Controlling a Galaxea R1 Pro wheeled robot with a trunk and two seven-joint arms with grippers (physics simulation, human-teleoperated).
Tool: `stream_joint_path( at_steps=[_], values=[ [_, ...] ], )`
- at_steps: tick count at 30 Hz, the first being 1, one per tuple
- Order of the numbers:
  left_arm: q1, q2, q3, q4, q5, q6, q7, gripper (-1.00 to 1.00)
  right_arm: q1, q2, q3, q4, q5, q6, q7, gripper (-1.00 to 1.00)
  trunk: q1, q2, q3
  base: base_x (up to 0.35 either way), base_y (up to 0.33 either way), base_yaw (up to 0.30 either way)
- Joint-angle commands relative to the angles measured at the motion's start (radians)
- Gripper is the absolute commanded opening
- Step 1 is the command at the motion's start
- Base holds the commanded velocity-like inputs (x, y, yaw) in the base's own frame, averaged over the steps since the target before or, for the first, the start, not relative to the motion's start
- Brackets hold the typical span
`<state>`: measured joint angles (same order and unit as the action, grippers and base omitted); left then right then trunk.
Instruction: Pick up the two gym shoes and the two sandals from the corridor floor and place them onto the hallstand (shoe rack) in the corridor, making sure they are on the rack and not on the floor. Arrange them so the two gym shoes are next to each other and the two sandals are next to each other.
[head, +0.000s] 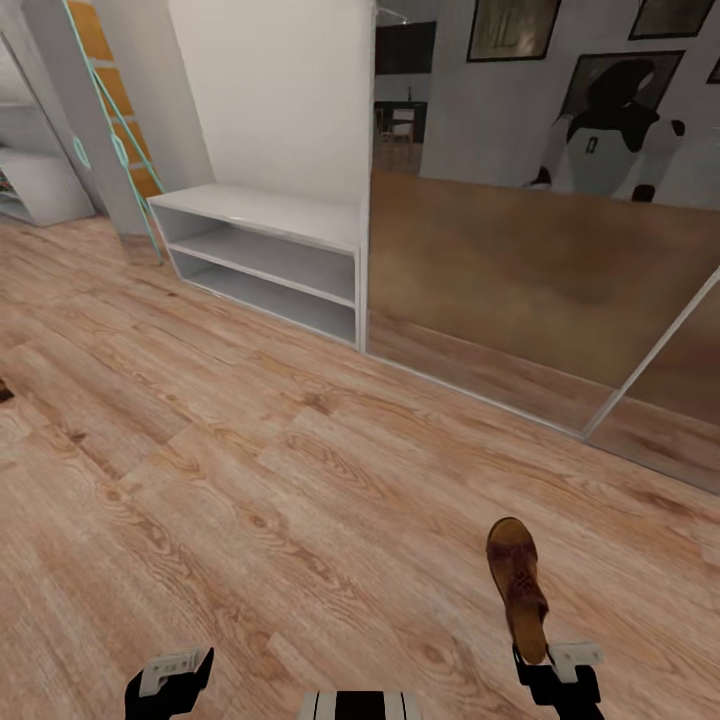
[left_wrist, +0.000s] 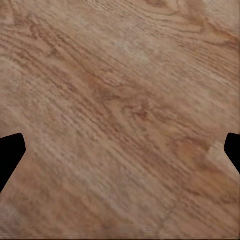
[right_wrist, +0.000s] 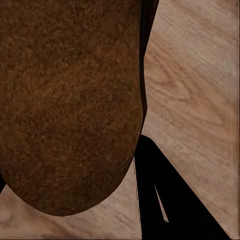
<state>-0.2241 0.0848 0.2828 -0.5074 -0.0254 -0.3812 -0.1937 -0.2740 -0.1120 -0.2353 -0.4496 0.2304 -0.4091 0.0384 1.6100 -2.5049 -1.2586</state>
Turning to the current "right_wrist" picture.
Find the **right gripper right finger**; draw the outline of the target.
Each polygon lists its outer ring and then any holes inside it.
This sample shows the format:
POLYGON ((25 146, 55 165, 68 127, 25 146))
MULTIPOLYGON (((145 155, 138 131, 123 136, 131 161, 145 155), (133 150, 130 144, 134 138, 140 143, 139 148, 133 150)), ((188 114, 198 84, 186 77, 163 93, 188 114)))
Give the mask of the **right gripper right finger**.
POLYGON ((151 138, 140 135, 134 159, 142 240, 231 240, 151 138))

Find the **sandal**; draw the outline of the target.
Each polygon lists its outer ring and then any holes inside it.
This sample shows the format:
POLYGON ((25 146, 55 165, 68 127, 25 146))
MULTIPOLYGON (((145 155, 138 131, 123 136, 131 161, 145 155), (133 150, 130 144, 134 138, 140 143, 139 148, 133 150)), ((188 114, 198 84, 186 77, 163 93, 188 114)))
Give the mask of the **sandal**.
POLYGON ((0 0, 0 174, 33 208, 76 215, 122 183, 159 1, 0 0))

